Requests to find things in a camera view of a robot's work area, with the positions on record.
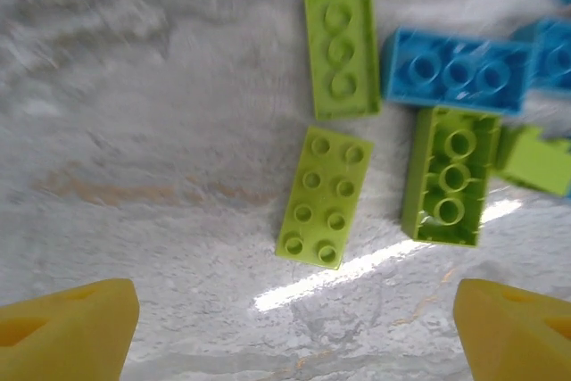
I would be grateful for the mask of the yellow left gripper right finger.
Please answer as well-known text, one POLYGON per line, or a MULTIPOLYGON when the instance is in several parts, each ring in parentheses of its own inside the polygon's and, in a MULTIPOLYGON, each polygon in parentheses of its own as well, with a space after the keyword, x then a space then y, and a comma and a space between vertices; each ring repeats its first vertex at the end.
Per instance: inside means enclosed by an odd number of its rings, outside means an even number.
POLYGON ((571 302, 466 278, 453 317, 474 381, 571 381, 571 302))

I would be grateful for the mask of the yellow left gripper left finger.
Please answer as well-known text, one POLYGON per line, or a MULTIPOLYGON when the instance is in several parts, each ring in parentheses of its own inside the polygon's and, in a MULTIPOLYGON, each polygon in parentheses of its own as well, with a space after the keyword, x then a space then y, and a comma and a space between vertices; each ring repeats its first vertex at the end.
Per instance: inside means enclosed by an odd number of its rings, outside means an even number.
POLYGON ((120 381, 138 317, 128 278, 0 306, 0 381, 120 381))

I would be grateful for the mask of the lime green lego brick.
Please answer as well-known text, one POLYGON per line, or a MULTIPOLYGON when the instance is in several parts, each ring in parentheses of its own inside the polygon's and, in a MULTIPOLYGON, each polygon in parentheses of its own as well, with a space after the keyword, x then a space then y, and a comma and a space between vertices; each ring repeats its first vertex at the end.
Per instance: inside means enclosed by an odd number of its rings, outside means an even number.
POLYGON ((542 127, 503 126, 494 168, 500 177, 512 183, 568 196, 571 192, 571 140, 545 138, 542 127))
POLYGON ((309 127, 278 235, 276 255, 338 269, 374 145, 309 127))
POLYGON ((495 114, 418 111, 401 211, 417 242, 475 247, 501 132, 495 114))
POLYGON ((374 0, 304 0, 317 120, 381 110, 374 0))

